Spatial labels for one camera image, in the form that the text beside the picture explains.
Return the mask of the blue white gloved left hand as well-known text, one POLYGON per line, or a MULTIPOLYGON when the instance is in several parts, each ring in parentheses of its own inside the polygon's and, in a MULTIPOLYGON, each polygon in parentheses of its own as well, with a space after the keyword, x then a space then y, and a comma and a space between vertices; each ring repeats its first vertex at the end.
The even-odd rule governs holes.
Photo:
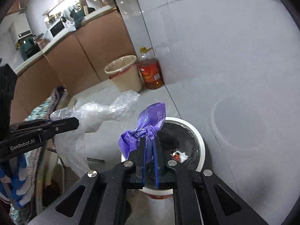
POLYGON ((8 168, 1 163, 1 199, 5 202, 13 202, 16 209, 22 209, 30 202, 33 189, 27 175, 25 155, 19 154, 16 160, 17 166, 11 178, 8 176, 8 168))

